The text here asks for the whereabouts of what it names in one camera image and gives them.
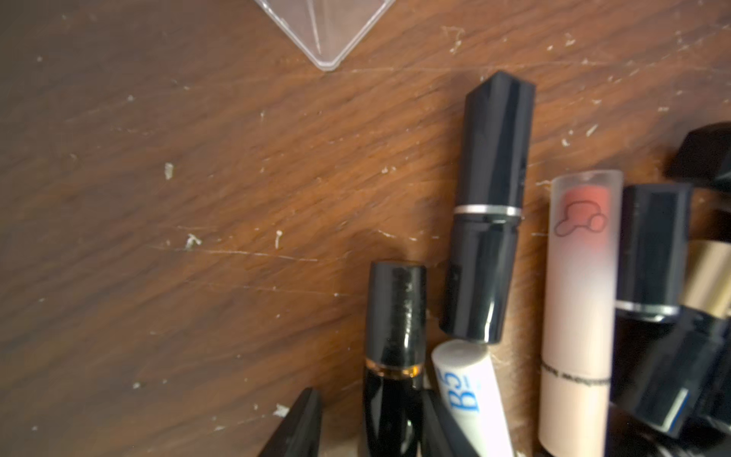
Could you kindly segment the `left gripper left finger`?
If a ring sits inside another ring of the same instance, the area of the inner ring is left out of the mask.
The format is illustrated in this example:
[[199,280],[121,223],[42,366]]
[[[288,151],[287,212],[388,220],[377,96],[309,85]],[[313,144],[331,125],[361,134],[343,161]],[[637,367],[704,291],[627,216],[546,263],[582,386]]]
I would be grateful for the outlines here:
[[322,416],[321,394],[314,388],[305,388],[259,457],[316,457],[320,447]]

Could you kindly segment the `pink lipstick tube upper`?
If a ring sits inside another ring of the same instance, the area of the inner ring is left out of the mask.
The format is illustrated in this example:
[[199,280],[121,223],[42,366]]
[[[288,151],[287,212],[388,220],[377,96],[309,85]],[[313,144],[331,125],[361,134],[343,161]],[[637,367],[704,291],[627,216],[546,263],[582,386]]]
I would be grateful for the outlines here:
[[605,453],[623,186],[620,171],[551,183],[538,438],[552,456]]

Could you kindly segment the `clear acrylic lipstick organizer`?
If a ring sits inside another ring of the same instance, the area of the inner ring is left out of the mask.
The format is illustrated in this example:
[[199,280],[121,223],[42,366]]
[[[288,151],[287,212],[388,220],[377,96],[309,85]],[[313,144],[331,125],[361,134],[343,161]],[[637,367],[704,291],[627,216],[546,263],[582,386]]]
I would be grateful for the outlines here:
[[393,0],[257,0],[257,4],[316,68],[332,72]]

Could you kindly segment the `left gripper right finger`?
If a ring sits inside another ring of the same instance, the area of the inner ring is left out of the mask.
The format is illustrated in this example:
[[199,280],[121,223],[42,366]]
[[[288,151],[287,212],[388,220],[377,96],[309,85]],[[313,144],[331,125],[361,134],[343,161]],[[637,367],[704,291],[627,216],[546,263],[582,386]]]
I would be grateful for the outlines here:
[[450,412],[434,390],[421,392],[423,431],[421,451],[424,457],[478,457]]

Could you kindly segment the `white lipstick tube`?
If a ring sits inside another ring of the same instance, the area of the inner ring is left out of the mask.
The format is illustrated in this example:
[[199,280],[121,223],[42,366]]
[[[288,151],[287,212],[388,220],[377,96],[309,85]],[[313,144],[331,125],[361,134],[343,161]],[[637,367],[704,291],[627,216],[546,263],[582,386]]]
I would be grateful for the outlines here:
[[450,340],[431,353],[443,403],[480,456],[513,457],[488,346]]

